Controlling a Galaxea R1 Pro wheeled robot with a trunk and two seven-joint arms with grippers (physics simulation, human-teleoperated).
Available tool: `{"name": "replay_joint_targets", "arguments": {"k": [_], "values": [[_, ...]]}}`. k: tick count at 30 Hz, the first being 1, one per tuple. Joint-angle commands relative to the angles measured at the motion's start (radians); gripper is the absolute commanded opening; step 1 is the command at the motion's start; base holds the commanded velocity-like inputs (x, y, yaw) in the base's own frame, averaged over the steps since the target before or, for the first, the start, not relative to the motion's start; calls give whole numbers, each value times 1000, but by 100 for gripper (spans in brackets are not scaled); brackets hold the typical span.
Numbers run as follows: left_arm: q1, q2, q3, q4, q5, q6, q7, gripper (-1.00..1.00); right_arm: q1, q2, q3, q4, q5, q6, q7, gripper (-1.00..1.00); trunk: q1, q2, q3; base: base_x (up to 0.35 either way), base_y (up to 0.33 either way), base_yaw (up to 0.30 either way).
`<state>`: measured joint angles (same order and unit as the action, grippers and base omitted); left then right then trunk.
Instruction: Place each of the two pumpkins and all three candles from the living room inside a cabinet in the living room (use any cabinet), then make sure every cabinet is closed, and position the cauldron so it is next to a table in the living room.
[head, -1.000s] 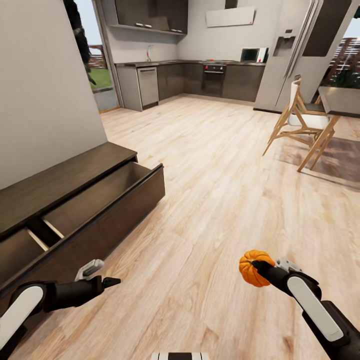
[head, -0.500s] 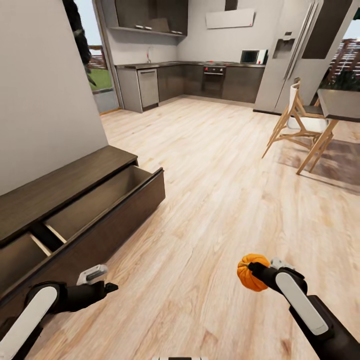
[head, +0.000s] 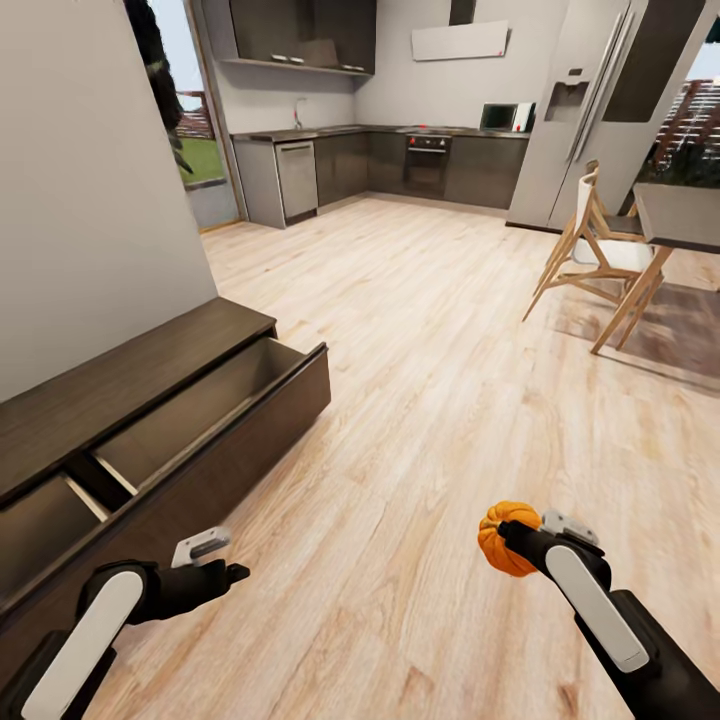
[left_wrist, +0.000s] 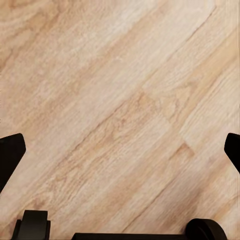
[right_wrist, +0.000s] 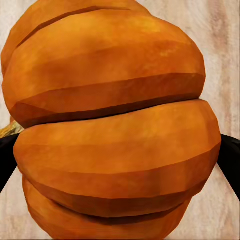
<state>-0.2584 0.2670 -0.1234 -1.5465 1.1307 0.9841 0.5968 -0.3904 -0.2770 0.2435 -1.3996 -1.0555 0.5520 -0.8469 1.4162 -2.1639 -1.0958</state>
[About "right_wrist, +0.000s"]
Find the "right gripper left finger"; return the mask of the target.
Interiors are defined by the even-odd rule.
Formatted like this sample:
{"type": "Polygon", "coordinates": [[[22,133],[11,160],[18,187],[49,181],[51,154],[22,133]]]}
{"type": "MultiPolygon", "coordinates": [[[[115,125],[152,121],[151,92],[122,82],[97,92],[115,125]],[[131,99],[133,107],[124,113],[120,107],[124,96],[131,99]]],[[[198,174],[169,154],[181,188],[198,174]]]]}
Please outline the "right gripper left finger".
{"type": "Polygon", "coordinates": [[[0,193],[17,167],[13,146],[19,134],[0,138],[0,193]]]}

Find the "pumpkin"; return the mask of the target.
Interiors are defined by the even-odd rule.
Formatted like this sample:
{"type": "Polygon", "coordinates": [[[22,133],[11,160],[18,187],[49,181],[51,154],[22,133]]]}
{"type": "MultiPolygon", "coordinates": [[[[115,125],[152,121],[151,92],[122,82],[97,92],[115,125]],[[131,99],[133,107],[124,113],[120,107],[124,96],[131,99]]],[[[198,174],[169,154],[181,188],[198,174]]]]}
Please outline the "pumpkin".
{"type": "Polygon", "coordinates": [[[164,240],[219,158],[204,56],[135,0],[38,0],[0,54],[13,153],[54,240],[164,240]]]}

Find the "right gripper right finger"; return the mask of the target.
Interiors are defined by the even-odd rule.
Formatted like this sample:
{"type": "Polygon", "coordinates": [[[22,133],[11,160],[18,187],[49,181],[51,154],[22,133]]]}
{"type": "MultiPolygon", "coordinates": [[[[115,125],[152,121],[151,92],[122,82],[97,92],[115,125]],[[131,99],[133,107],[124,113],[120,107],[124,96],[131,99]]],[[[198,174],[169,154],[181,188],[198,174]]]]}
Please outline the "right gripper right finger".
{"type": "Polygon", "coordinates": [[[221,134],[217,163],[240,200],[240,140],[221,134]]]}

